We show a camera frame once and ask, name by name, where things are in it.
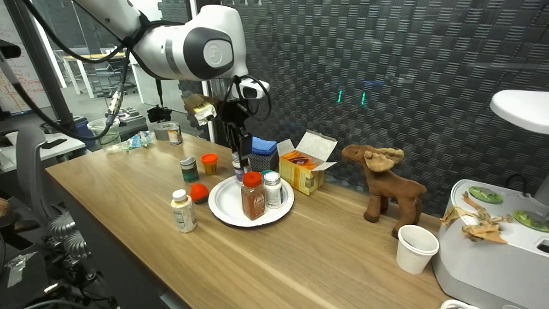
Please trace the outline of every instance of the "desk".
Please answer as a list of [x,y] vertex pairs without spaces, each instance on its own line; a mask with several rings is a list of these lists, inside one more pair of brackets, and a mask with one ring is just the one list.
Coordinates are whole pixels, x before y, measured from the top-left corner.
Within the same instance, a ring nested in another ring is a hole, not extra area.
[[[94,60],[101,59],[105,56],[106,56],[106,54],[82,55],[82,57],[84,57],[84,58],[94,59]],[[111,59],[120,59],[120,58],[124,58],[124,57],[125,57],[124,53],[117,53]],[[76,79],[74,78],[74,73],[72,73],[72,70],[70,68],[70,65],[69,65],[70,61],[76,61],[76,63],[78,64],[78,69],[80,70],[80,75],[82,76],[82,80],[84,81],[84,84],[86,85],[86,89],[88,91],[89,97],[90,98],[95,97],[94,94],[93,94],[92,85],[89,83],[88,75],[86,74],[86,70],[84,69],[84,63],[82,61],[72,57],[72,56],[63,56],[62,58],[63,58],[63,65],[65,66],[65,70],[69,74],[70,80],[72,82],[74,90],[76,91],[76,94],[79,95],[81,93],[80,93],[80,88],[78,87],[78,84],[76,83]]]
[[[47,169],[122,307],[159,308],[146,294],[163,289],[192,308],[435,309],[448,299],[430,266],[412,275],[396,264],[395,219],[365,221],[367,196],[331,184],[310,197],[296,191],[290,213],[254,229],[196,206],[198,227],[180,233],[171,193],[190,186],[179,160],[208,152],[219,155],[219,174],[206,176],[198,163],[200,183],[212,189],[233,175],[231,152],[187,134],[182,145],[97,151]],[[424,214],[420,225],[436,231],[439,220]]]
[[[52,142],[56,139],[67,139],[67,141],[50,149],[40,149],[40,159],[42,161],[86,147],[80,140],[68,137],[63,133],[46,134],[46,139],[48,142]],[[0,172],[5,173],[17,169],[15,146],[2,147],[0,150],[2,150],[2,170],[0,170]]]

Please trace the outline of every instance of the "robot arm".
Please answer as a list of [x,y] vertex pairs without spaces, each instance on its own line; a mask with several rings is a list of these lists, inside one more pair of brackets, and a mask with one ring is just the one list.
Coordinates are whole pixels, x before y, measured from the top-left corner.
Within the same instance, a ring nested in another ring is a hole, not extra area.
[[[75,0],[120,40],[141,24],[140,12],[127,0]],[[247,75],[246,43],[238,12],[206,5],[181,26],[148,30],[133,54],[152,77],[170,80],[209,80]]]

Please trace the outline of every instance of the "box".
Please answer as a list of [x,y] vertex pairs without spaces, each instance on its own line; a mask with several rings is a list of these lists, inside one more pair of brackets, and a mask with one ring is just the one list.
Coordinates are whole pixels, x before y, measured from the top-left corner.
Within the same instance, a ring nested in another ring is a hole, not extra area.
[[293,188],[310,195],[324,183],[324,171],[336,162],[326,162],[337,140],[307,130],[294,148],[292,141],[277,144],[279,173]]

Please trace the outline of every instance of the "metal pole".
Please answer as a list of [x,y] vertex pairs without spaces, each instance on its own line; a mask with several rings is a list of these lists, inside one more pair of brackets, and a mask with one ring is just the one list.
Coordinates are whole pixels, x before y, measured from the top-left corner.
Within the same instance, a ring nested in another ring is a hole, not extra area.
[[23,45],[25,45],[32,65],[35,67],[36,74],[44,87],[44,91],[52,105],[53,112],[60,120],[59,124],[68,130],[74,131],[75,124],[72,119],[72,114],[67,107],[59,84],[57,84],[57,77],[50,67],[49,62],[40,61],[40,59],[48,59],[48,54],[41,44],[42,40],[40,39],[32,16],[20,1],[4,0],[4,3],[8,9],[9,15],[13,19],[13,23],[17,28]]

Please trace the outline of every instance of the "white paper cup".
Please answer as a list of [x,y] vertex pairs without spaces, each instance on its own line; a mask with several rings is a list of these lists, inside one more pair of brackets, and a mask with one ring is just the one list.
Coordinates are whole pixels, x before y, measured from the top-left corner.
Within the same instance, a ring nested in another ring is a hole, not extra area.
[[411,274],[423,271],[439,250],[439,241],[433,233],[417,225],[404,225],[399,230],[399,247],[396,262]]
[[17,131],[7,133],[5,136],[8,138],[9,142],[12,143],[13,146],[17,144]]

